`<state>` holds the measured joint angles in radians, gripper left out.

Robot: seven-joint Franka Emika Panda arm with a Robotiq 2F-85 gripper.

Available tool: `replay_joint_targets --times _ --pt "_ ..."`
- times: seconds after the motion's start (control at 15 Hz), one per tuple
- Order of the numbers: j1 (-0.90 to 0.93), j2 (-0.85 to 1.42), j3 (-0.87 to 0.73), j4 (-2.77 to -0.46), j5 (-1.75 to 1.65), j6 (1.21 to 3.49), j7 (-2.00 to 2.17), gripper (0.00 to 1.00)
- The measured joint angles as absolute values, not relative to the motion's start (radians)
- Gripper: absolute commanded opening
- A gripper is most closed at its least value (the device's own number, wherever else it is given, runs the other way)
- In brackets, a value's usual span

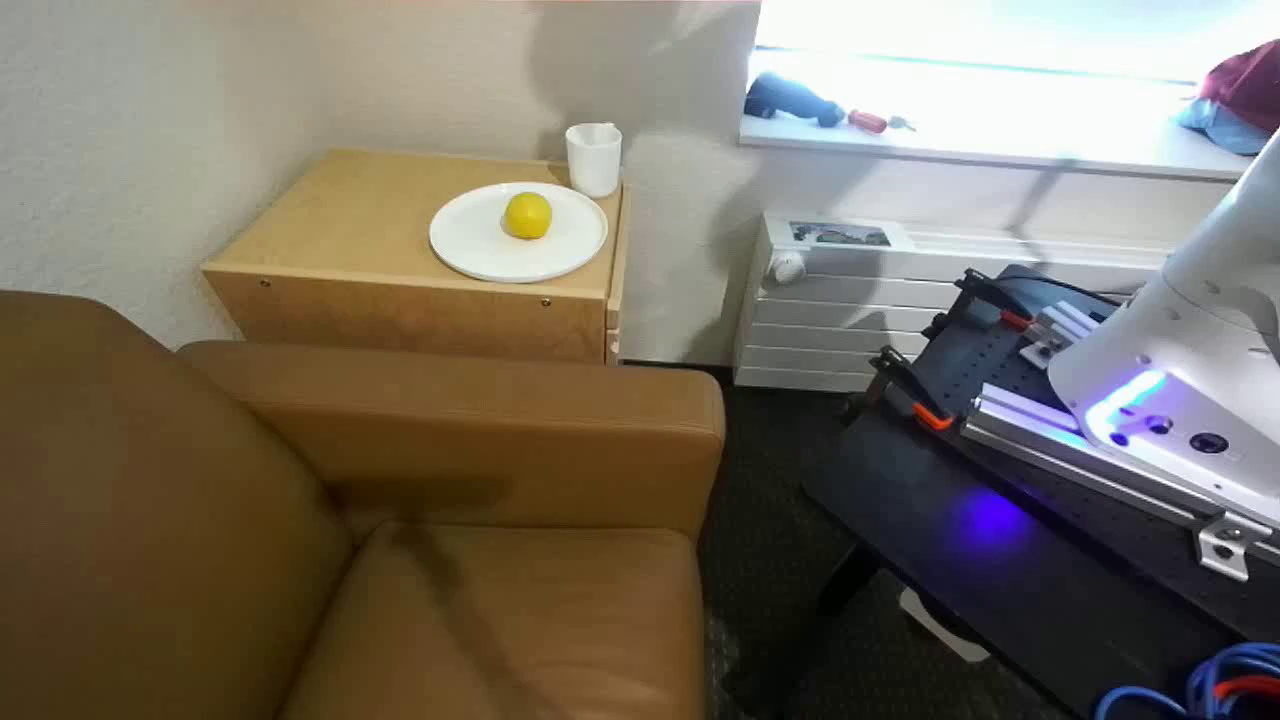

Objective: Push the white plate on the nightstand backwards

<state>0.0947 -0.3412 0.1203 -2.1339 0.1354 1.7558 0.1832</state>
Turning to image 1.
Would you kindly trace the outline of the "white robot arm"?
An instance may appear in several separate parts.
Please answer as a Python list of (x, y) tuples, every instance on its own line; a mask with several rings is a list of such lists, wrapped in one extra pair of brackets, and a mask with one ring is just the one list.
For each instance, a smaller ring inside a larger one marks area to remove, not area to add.
[(1280, 521), (1280, 136), (1047, 379), (1095, 449)]

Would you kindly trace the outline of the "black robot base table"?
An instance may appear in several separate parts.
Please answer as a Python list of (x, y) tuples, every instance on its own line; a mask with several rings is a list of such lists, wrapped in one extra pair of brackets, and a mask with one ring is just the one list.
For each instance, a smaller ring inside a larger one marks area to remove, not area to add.
[(822, 417), (805, 496), (855, 573), (886, 570), (1073, 718), (1119, 683), (1180, 688), (1195, 659), (1280, 642), (1280, 573), (1190, 560), (1190, 534), (1043, 470), (925, 433), (886, 402)]

